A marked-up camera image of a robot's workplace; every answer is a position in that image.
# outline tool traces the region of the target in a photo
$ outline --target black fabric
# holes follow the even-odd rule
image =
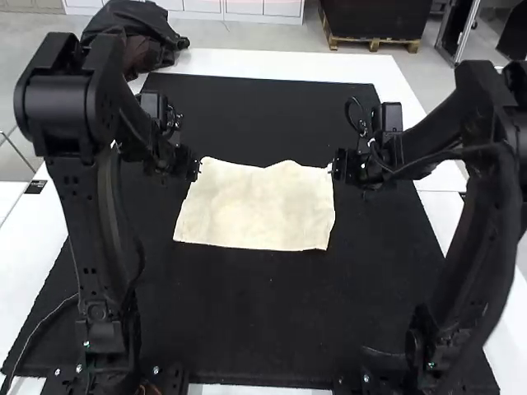
[[[172,30],[168,11],[154,2],[110,0],[91,18],[81,36],[82,45],[90,45],[99,34],[120,35],[126,45],[124,76],[127,81],[138,73],[168,67],[175,52],[186,49],[190,41]]]
[[[183,142],[204,156],[267,166],[285,159],[326,166],[356,134],[343,116],[350,95],[369,109],[373,86],[152,74],[145,90],[184,114]],[[416,303],[431,292],[443,257],[411,183],[366,196],[334,185],[336,222],[327,251],[284,253],[174,242],[188,185],[162,187],[123,165],[125,206],[145,242],[138,285],[142,361],[178,360],[194,380],[327,387],[356,373],[359,347],[403,352]],[[75,291],[64,247],[4,371],[38,319]],[[44,375],[78,357],[74,309],[28,355],[23,374]],[[491,384],[483,353],[466,382]]]

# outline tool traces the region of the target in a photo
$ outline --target white cabinet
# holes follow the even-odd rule
[[[101,0],[66,0],[68,7],[102,7]]]
[[[302,5],[302,0],[263,0],[263,14],[300,17]]]
[[[34,0],[17,0],[33,2]],[[68,15],[95,15],[109,0],[53,0],[64,5]],[[243,21],[301,25],[305,0],[150,0],[169,12],[173,19]]]
[[[183,0],[154,0],[154,2],[159,7],[163,7],[168,11],[182,11],[183,10]]]
[[[191,12],[222,12],[221,0],[183,0],[183,10]]]
[[[225,0],[225,12],[230,14],[264,14],[264,0]]]

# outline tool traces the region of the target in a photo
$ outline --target towel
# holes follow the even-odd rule
[[[267,168],[202,159],[174,240],[239,249],[328,248],[335,222],[327,169],[285,160]]]

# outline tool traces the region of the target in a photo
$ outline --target black box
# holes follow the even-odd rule
[[[320,0],[333,36],[418,40],[432,0]]]

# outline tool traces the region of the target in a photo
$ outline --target black bag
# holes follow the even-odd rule
[[[127,81],[140,72],[151,72],[172,66],[175,52],[188,48],[190,41],[178,35],[167,22],[168,11],[154,2],[110,0],[96,15],[81,36],[88,46],[99,34],[114,34],[123,38],[123,74]]]

